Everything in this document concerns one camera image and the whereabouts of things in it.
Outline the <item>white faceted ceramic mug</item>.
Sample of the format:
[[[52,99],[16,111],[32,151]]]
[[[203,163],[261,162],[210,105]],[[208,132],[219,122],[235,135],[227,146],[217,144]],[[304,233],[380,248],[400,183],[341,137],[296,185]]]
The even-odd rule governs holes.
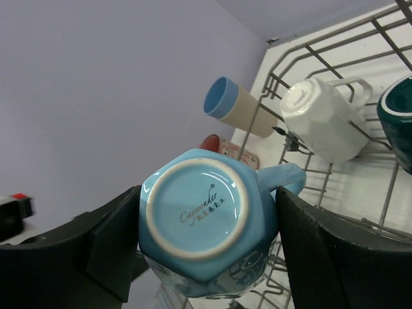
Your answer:
[[[357,83],[360,99],[351,103],[338,86]],[[370,134],[360,110],[373,96],[372,86],[360,77],[325,82],[317,78],[302,80],[283,96],[280,110],[283,120],[312,153],[329,164],[355,158],[368,143]]]

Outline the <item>blue plastic tumbler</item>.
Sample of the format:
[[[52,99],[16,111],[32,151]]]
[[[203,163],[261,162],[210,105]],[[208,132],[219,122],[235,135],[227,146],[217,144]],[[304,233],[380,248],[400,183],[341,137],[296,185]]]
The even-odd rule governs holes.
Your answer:
[[[229,114],[236,103],[239,86],[228,77],[218,78],[207,92],[203,111],[218,120]]]

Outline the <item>pink ghost pattern mug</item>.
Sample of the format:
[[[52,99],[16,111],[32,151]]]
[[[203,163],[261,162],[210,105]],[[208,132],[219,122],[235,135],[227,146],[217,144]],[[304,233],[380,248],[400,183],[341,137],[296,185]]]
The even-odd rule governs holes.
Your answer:
[[[219,135],[208,136],[199,146],[200,149],[219,153],[221,155],[233,158],[235,160],[240,157],[240,161],[254,170],[259,169],[259,158],[256,154],[244,149],[241,153],[241,147],[234,144]]]

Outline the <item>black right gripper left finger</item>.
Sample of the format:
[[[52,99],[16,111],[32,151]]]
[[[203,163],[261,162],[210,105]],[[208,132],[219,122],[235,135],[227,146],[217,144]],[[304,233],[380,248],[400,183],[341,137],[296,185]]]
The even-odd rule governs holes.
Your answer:
[[[121,308],[149,265],[138,247],[141,186],[22,242],[1,245],[1,308]]]

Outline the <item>light blue faceted mug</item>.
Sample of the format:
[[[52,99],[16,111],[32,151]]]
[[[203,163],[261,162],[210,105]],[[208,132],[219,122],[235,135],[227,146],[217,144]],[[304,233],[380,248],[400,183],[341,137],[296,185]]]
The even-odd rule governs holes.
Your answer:
[[[192,149],[142,184],[139,249],[159,280],[185,297],[240,297],[270,272],[277,189],[299,194],[305,184],[293,163],[254,170]]]

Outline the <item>beige plastic tumbler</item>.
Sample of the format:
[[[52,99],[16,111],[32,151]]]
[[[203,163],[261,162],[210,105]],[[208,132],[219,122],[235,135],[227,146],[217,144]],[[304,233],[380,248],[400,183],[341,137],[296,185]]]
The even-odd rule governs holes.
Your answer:
[[[269,137],[277,126],[277,118],[259,107],[258,101],[242,87],[232,109],[220,121],[245,132],[252,124],[250,133],[261,138]]]

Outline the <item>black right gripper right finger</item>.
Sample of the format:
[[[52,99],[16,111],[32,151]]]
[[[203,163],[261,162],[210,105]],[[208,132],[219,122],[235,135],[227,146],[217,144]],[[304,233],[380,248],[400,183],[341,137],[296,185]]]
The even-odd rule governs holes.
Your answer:
[[[283,187],[276,209],[296,308],[411,308],[411,244],[316,209]]]

